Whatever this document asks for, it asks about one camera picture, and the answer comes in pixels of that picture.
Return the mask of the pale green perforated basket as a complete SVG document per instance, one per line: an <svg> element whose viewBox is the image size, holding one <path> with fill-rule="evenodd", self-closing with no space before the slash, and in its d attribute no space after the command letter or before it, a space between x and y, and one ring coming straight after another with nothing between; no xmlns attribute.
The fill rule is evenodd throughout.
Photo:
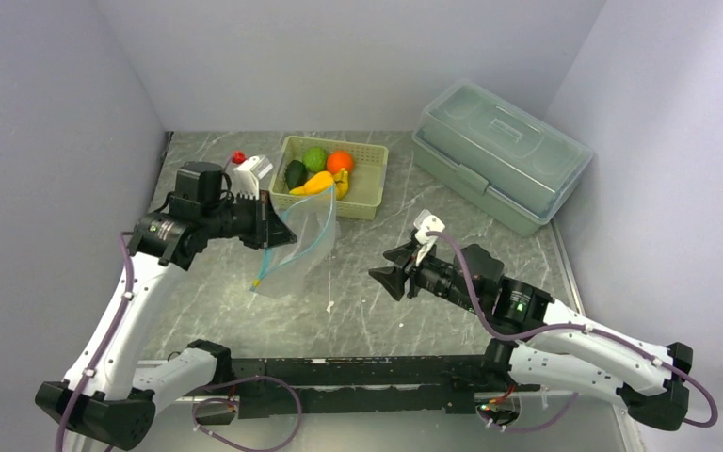
<svg viewBox="0 0 723 452"><path fill-rule="evenodd" d="M286 166L300 159L310 148L320 147L328 152L348 152L354 159L355 168L349 173L349 189L337 202L337 216L373 220L380 207L389 150L385 146L339 141L319 137L289 136L282 143L280 163L268 184L271 199L282 211L300 200L289 194L285 183Z"/></svg>

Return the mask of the yellow bell pepper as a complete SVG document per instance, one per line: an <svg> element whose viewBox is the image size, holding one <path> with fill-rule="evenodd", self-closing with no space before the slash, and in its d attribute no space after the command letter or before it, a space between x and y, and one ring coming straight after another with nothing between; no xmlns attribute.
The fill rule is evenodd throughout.
<svg viewBox="0 0 723 452"><path fill-rule="evenodd" d="M297 186L289 191L294 196L313 196L326 189L334 186L334 175L324 170L316 173L311 179L306 181L302 186Z"/></svg>

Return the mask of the green lime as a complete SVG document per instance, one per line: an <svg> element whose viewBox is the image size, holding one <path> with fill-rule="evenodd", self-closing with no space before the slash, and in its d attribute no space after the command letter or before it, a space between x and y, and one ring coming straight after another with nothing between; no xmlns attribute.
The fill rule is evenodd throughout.
<svg viewBox="0 0 723 452"><path fill-rule="evenodd" d="M301 162L311 173L318 173L327 168L329 153L322 147L313 146L302 155Z"/></svg>

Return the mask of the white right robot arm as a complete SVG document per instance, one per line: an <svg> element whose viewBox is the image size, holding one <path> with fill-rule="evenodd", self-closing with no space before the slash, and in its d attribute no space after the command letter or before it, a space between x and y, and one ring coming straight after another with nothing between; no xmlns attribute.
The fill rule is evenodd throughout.
<svg viewBox="0 0 723 452"><path fill-rule="evenodd" d="M646 344L587 320L548 292L509 278L504 264L477 244L447 262L419 244L384 252L388 266L368 271L395 300L425 290L472 314L481 312L491 338L481 378L493 391L541 385L596 397L635 421L665 431L683 424L693 350L682 343Z"/></svg>

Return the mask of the clear zip top bag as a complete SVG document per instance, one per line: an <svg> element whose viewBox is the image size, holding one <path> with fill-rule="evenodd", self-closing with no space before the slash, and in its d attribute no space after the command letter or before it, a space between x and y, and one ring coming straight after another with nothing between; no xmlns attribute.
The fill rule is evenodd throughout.
<svg viewBox="0 0 723 452"><path fill-rule="evenodd" d="M302 292L307 276L327 259L338 234L335 189L302 197L281 213L297 241L265 251L250 291L272 299Z"/></svg>

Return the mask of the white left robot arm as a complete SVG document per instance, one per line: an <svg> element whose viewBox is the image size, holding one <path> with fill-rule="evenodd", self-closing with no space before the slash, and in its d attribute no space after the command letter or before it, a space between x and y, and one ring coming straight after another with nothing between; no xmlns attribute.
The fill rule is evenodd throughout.
<svg viewBox="0 0 723 452"><path fill-rule="evenodd" d="M255 250L296 242L259 186L271 168L265 156L185 163L162 205L120 235L123 271L95 332L64 377L44 382L35 396L57 423L56 450L67 433L131 450L179 397L218 396L240 383L230 350L206 340L148 372L137 364L156 315L212 240L236 238Z"/></svg>

